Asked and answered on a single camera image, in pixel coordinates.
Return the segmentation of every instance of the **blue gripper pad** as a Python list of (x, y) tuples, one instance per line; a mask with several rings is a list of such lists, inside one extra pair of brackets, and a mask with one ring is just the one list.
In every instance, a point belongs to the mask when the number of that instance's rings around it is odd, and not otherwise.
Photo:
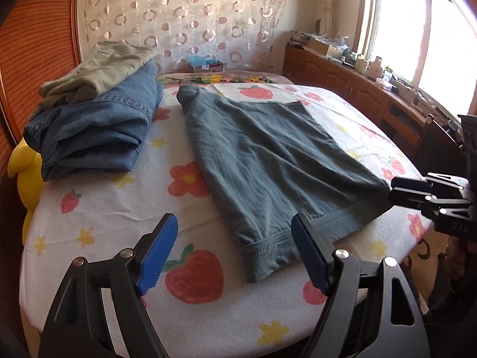
[(177, 218), (171, 215), (149, 248), (141, 263), (141, 275), (136, 285), (140, 295), (145, 295), (148, 289), (156, 286), (165, 261), (176, 241), (178, 227)]
[(298, 252), (300, 252), (301, 259), (305, 264), (313, 286), (319, 288), (324, 295), (328, 296), (332, 287), (328, 273), (328, 263), (309, 233), (307, 226), (309, 229), (312, 228), (303, 214), (295, 215), (292, 218), (292, 238), (295, 241)]

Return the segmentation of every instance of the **teal fabric garment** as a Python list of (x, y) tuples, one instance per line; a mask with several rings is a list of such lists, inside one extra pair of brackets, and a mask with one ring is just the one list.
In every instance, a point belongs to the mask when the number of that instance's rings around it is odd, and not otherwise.
[(248, 282), (300, 258), (290, 233), (297, 212), (335, 241), (391, 207), (387, 182), (299, 102), (238, 102), (192, 85), (177, 99), (214, 202), (238, 237)]

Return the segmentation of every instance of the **white wall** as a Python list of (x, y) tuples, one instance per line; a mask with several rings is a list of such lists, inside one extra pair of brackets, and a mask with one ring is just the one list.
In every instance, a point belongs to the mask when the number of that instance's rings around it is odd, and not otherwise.
[(337, 0), (335, 5), (334, 20), (336, 34), (348, 36), (346, 44), (353, 45), (356, 25), (358, 23), (358, 10), (360, 0)]
[(273, 66), (272, 71), (274, 73), (281, 73), (285, 46), (290, 37), (289, 31), (297, 30), (314, 33), (315, 22), (320, 16), (320, 0), (287, 0), (285, 8), (283, 9), (283, 16), (275, 28), (273, 38), (271, 65)]

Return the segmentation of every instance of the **window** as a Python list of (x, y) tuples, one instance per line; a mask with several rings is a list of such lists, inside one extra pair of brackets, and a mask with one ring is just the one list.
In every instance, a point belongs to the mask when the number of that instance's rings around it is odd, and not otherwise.
[(449, 0), (374, 0), (367, 49), (383, 66), (457, 117), (467, 114), (477, 80), (477, 35)]

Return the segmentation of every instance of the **yellow plush toy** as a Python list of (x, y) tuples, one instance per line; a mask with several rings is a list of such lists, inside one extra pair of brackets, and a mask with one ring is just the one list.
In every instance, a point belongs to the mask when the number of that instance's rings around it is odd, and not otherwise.
[(7, 172), (11, 178), (18, 174), (18, 194), (23, 205), (27, 208), (27, 215), (25, 221), (23, 221), (21, 232), (21, 241), (25, 245), (28, 227), (30, 227), (33, 213), (40, 201), (40, 194), (44, 185), (41, 178), (40, 154), (31, 149), (24, 139), (21, 139), (10, 155)]

